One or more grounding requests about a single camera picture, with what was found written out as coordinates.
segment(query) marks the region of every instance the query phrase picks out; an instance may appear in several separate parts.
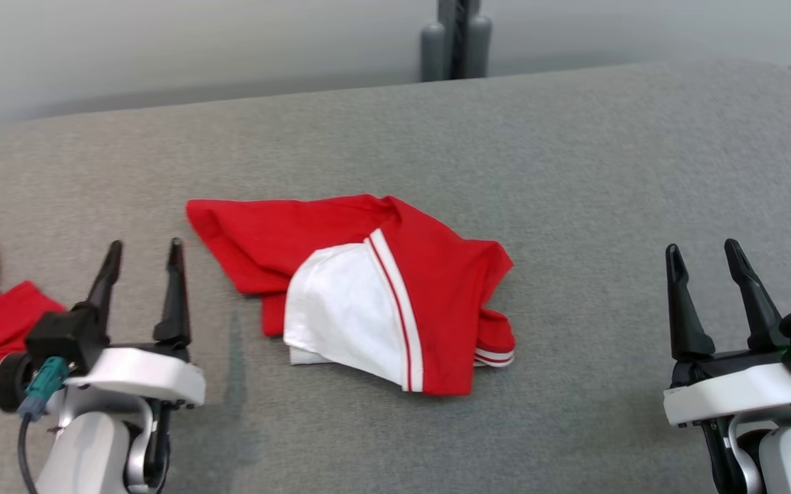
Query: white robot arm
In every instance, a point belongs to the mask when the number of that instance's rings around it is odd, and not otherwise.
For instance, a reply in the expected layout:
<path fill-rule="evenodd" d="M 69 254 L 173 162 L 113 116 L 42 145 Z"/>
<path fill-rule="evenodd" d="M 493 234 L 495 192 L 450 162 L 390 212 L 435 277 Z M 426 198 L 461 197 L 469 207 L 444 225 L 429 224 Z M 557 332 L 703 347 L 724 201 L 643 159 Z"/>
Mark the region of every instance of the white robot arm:
<path fill-rule="evenodd" d="M 716 353 L 687 291 L 678 247 L 667 249 L 672 385 L 664 392 L 671 425 L 699 426 L 720 494 L 791 494 L 791 314 L 772 303 L 740 244 L 724 244 L 740 286 L 749 350 Z M 775 429 L 738 434 L 738 425 L 772 421 Z"/>
<path fill-rule="evenodd" d="M 204 403 L 206 381 L 187 350 L 191 325 L 181 241 L 170 244 L 169 285 L 154 343 L 109 343 L 106 321 L 120 253 L 120 242 L 113 243 L 87 301 L 67 313 L 44 315 L 26 337 L 26 353 L 0 362 L 0 408 L 18 413 L 34 394 L 30 384 L 42 366 L 51 357 L 68 362 L 62 387 L 42 401 L 59 419 L 37 482 L 25 462 L 31 416 L 20 428 L 18 457 L 31 494 L 160 492 L 169 469 L 169 417 Z"/>

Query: white wall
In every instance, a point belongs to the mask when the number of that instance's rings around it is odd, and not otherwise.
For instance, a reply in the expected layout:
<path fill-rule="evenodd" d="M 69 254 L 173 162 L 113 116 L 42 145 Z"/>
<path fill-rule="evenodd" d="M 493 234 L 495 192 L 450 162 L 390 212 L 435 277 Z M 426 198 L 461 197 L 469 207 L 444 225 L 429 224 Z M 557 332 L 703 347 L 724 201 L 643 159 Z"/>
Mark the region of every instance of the white wall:
<path fill-rule="evenodd" d="M 791 66 L 791 0 L 482 0 L 489 75 L 662 59 Z"/>
<path fill-rule="evenodd" d="M 0 123 L 415 82 L 435 0 L 0 0 Z"/>

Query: gray fabric surface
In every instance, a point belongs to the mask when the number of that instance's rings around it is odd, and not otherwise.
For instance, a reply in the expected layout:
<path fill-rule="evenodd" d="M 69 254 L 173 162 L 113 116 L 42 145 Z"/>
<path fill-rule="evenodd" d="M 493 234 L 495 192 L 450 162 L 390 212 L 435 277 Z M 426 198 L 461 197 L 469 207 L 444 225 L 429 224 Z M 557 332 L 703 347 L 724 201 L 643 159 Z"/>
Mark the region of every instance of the gray fabric surface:
<path fill-rule="evenodd" d="M 185 222 L 191 198 L 394 194 L 515 262 L 493 309 L 517 360 L 441 399 L 292 368 Z M 664 248 L 683 248 L 719 350 L 748 334 L 734 237 L 791 311 L 791 72 L 749 62 L 593 69 L 266 97 L 0 129 L 0 287 L 74 303 L 126 244 L 110 334 L 150 339 L 187 241 L 208 404 L 178 412 L 167 492 L 712 492 L 671 428 Z M 0 492 L 19 493 L 0 413 Z M 51 444 L 29 438 L 39 472 Z"/>

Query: black cable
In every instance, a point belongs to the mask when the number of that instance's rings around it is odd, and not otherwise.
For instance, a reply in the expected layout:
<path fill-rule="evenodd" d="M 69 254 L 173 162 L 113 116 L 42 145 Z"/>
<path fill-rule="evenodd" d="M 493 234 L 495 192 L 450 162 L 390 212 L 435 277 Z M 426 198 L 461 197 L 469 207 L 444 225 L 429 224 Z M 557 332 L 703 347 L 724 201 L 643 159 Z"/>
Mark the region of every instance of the black cable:
<path fill-rule="evenodd" d="M 26 414 L 23 422 L 20 422 L 20 432 L 16 437 L 16 462 L 20 465 L 20 474 L 23 476 L 26 491 L 29 491 L 29 494 L 38 494 L 35 490 L 35 482 L 32 481 L 32 475 L 29 473 L 29 463 L 26 462 L 26 429 L 31 420 L 32 417 Z"/>
<path fill-rule="evenodd" d="M 454 2 L 453 47 L 451 48 L 451 73 L 448 78 L 465 78 L 465 32 L 468 31 L 469 0 Z"/>

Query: white panel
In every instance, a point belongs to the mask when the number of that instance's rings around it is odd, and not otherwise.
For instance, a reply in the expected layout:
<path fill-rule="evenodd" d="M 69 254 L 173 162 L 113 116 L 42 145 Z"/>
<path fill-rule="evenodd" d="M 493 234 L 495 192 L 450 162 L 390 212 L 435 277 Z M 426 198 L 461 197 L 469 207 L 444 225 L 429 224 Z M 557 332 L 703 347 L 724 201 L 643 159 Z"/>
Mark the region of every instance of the white panel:
<path fill-rule="evenodd" d="M 103 391 L 202 405 L 206 379 L 197 366 L 136 348 L 106 348 L 88 375 L 66 378 L 66 386 L 90 384 Z"/>
<path fill-rule="evenodd" d="M 0 0 L 0 122 L 415 82 L 434 0 Z"/>
<path fill-rule="evenodd" d="M 781 362 L 664 391 L 664 410 L 670 425 L 774 410 L 790 404 L 791 372 Z"/>
<path fill-rule="evenodd" d="M 482 0 L 489 75 L 662 59 L 791 66 L 791 0 Z"/>

